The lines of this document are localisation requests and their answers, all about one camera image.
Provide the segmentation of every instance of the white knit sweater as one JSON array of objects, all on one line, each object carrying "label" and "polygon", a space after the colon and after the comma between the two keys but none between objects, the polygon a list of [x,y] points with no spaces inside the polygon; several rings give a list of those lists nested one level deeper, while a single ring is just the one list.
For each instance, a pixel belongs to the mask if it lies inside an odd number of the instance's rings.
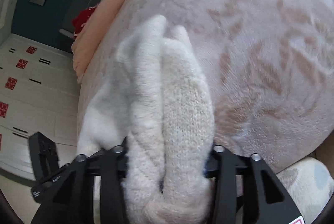
[{"label": "white knit sweater", "polygon": [[[128,136],[123,184],[131,223],[201,223],[210,183],[203,176],[214,134],[205,76],[186,30],[154,16],[121,42],[112,74],[87,109],[78,153]],[[163,193],[159,186],[163,182]]]}]

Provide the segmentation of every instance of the red sticker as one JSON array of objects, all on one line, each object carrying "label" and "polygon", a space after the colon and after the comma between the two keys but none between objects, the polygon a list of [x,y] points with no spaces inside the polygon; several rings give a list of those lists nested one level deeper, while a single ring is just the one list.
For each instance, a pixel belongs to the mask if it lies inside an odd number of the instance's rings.
[{"label": "red sticker", "polygon": [[9,77],[7,82],[6,82],[5,87],[10,89],[10,90],[14,90],[14,87],[15,87],[16,83],[17,83],[17,79]]},{"label": "red sticker", "polygon": [[8,110],[8,104],[0,101],[0,117],[5,118]]},{"label": "red sticker", "polygon": [[24,69],[25,66],[27,65],[28,61],[20,59],[18,63],[16,64],[16,67],[19,69]]},{"label": "red sticker", "polygon": [[30,54],[34,54],[36,50],[37,49],[34,48],[34,47],[29,47],[25,52],[30,53]]}]

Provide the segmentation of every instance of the bed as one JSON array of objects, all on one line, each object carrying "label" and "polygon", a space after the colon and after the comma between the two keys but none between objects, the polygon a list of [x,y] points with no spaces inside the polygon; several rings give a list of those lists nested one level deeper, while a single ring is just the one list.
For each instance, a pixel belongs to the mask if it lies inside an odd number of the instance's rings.
[{"label": "bed", "polygon": [[126,0],[83,76],[78,133],[118,43],[156,14],[188,31],[217,142],[279,172],[333,130],[334,0]]}]

